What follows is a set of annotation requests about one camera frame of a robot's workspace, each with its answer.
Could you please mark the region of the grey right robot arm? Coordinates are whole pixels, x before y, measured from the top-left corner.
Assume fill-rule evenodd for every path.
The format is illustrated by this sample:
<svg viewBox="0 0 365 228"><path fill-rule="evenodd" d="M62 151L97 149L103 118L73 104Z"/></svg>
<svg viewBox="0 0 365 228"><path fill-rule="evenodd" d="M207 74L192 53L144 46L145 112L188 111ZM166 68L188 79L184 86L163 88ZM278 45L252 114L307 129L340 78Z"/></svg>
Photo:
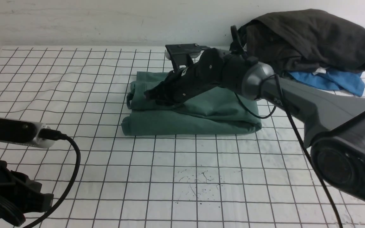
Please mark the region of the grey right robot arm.
<svg viewBox="0 0 365 228"><path fill-rule="evenodd" d="M265 99L304 124L317 176L334 188L365 201L365 98L334 95L280 78L268 64L246 55L204 47L197 63L192 51L169 59L174 70L144 96L158 105L177 105L215 87L248 100Z"/></svg>

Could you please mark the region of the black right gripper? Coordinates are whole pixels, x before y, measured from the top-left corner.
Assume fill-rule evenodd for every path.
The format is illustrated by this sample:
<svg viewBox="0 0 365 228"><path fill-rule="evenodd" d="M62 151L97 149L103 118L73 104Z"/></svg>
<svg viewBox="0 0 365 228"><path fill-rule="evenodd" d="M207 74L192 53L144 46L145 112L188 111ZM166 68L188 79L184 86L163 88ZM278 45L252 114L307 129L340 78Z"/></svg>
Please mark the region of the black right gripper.
<svg viewBox="0 0 365 228"><path fill-rule="evenodd" d="M221 81L222 67L231 51L217 48L206 49L197 63L177 72L169 72L160 87L144 92L146 100L158 105L179 105L217 87Z"/></svg>

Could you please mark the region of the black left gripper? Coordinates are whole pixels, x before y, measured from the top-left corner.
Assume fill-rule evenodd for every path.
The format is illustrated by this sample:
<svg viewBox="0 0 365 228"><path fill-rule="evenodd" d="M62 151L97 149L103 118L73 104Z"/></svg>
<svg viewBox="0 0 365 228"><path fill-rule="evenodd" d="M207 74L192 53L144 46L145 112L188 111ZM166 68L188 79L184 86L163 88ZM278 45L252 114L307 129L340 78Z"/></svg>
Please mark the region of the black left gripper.
<svg viewBox="0 0 365 228"><path fill-rule="evenodd" d="M26 221L26 213L49 211L54 196L41 190L41 183L24 173L10 171L6 162L0 161L0 219L20 227Z"/></svg>

